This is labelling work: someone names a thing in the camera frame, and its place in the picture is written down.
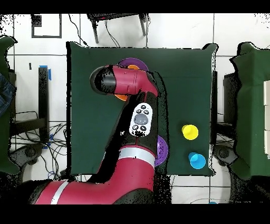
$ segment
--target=red robot arm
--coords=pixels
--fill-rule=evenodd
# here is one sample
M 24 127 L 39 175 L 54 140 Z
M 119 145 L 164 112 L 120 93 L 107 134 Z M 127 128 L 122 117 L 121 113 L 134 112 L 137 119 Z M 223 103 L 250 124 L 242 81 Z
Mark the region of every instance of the red robot arm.
M 50 181 L 31 193 L 33 204 L 151 203 L 157 156 L 158 88 L 150 72 L 120 66 L 90 76 L 99 94 L 129 95 L 89 182 Z

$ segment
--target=yellow cup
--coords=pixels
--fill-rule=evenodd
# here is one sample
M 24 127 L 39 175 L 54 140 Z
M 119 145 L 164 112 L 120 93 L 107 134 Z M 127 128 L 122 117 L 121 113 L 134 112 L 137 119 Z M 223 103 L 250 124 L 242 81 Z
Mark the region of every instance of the yellow cup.
M 182 133 L 187 140 L 194 140 L 199 135 L 199 130 L 194 125 L 184 125 L 182 127 Z

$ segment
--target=dark green table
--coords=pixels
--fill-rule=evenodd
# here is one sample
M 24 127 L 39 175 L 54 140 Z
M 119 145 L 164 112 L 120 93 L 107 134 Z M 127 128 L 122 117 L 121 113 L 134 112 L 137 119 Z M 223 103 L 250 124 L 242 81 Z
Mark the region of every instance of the dark green table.
M 237 144 L 239 158 L 230 166 L 241 179 L 270 176 L 264 152 L 264 81 L 270 80 L 270 50 L 246 42 L 231 62 L 242 86 L 237 94 Z
M 210 95 L 212 56 L 216 44 L 202 49 L 84 48 L 70 42 L 71 49 L 71 173 L 94 174 L 104 155 L 104 147 L 123 102 L 115 96 L 96 94 L 90 87 L 91 72 L 124 58 L 142 60 L 150 71 L 158 72 L 166 85 L 169 114 L 170 156 L 168 174 L 213 175 L 206 165 L 193 169 L 189 152 L 205 156 L 208 164 L 210 141 Z M 186 140 L 181 128 L 194 124 L 199 136 Z M 159 135 L 165 137 L 159 117 Z M 157 169 L 166 173 L 166 162 Z
M 5 36 L 0 37 L 0 73 L 9 80 L 8 77 L 8 65 L 6 60 L 6 54 L 8 48 L 14 45 L 15 41 Z M 8 150 L 10 148 L 10 137 L 9 137 L 9 126 L 11 120 L 11 109 L 10 107 L 0 117 L 0 172 L 8 174 L 17 174 L 20 168 L 12 163 L 8 158 Z

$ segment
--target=metal stand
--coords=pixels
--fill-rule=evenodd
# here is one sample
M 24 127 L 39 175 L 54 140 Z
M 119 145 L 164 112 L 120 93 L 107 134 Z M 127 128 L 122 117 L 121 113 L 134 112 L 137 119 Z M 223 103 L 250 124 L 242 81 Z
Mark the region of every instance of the metal stand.
M 97 25 L 97 22 L 94 20 L 91 20 L 91 23 L 92 23 L 92 27 L 93 27 L 93 31 L 94 31 L 95 42 L 96 42 L 96 44 L 98 44 L 99 43 L 98 33 L 97 33 L 98 25 Z

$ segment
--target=purple plate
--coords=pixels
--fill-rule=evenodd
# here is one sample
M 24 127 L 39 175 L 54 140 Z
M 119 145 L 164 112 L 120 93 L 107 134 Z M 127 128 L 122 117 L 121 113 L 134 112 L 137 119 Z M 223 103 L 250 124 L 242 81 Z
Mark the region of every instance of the purple plate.
M 137 66 L 140 70 L 148 71 L 146 64 L 144 64 L 141 60 L 137 58 L 125 58 L 122 61 L 120 61 L 118 64 L 123 67 L 128 67 L 133 64 Z
M 165 140 L 158 135 L 158 150 L 157 150 L 157 158 L 155 160 L 155 166 L 163 163 L 168 155 L 168 145 Z

